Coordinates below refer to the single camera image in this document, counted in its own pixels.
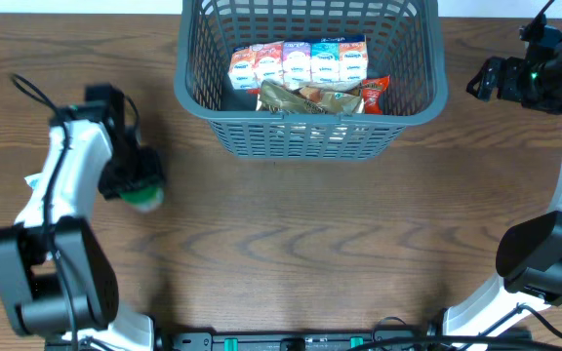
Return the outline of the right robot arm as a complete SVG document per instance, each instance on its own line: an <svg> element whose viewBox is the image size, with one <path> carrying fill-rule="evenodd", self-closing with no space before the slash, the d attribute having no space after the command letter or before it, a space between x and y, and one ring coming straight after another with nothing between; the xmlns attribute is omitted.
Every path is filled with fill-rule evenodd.
<svg viewBox="0 0 562 351"><path fill-rule="evenodd" d="M562 114L562 29L544 12L520 29L523 58L488 58L466 90L522 107ZM528 316L562 305L562 161L546 214L509 228L499 244L496 273L464 302L446 309L433 335L447 350L487 350Z"/></svg>

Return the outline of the colourful tissue multipack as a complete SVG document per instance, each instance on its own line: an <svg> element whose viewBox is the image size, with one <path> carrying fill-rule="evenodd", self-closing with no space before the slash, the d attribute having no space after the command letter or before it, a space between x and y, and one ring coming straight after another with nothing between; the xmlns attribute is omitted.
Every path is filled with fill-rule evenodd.
<svg viewBox="0 0 562 351"><path fill-rule="evenodd" d="M347 91L367 78L368 64L364 35L277 41L235 49L228 77L235 90L258 89L268 81L290 91Z"/></svg>

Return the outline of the white green tissue packet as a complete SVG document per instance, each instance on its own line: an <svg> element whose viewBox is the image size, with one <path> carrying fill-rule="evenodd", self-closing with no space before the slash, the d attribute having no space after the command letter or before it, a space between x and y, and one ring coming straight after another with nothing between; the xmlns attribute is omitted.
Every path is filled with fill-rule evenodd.
<svg viewBox="0 0 562 351"><path fill-rule="evenodd" d="M38 174L33 174L33 175L27 175L24 180L26 182L26 184L32 189L35 190L38 185L40 184L40 181L42 179L42 174L38 173Z"/></svg>

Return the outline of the gold foil bag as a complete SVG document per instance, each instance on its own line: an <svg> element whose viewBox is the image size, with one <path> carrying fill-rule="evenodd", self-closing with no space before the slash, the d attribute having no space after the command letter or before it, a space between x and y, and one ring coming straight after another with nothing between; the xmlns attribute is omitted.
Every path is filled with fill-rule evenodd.
<svg viewBox="0 0 562 351"><path fill-rule="evenodd" d="M315 87L290 91L264 81L257 93L257 111L293 114L361 114L365 100L358 93L344 93Z"/></svg>

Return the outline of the red spaghetti packet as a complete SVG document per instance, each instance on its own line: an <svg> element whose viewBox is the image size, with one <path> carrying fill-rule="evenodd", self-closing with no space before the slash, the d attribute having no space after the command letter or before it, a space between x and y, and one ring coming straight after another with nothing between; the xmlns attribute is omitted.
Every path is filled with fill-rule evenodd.
<svg viewBox="0 0 562 351"><path fill-rule="evenodd" d="M361 114L383 114L383 94L389 86L389 81L389 77L384 76L382 78L364 79L355 82L338 82L333 84L310 83L309 85L302 85L293 90L285 88L290 91L294 91L303 87L315 87L349 94L358 93L365 100L365 112ZM257 95L258 92L259 88L248 91L251 95Z"/></svg>

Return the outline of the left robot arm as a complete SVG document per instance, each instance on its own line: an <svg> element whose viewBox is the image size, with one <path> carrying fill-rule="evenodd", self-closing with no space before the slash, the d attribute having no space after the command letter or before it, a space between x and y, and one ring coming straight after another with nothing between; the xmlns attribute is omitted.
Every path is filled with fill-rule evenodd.
<svg viewBox="0 0 562 351"><path fill-rule="evenodd" d="M0 297L12 330L61 350L154 350L152 318L121 303L117 279L91 228L97 196L141 212L163 201L158 153L127 125L133 101L89 86L80 105L55 106L21 77L16 86L53 110L50 148L15 222L0 227Z"/></svg>

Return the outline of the green lid jar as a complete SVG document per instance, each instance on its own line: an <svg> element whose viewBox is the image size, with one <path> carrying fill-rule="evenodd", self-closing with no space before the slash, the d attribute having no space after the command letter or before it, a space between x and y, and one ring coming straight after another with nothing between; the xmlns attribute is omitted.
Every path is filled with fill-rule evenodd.
<svg viewBox="0 0 562 351"><path fill-rule="evenodd" d="M142 213L157 210L164 201L164 190L159 186L147 186L143 189L124 192L120 198Z"/></svg>

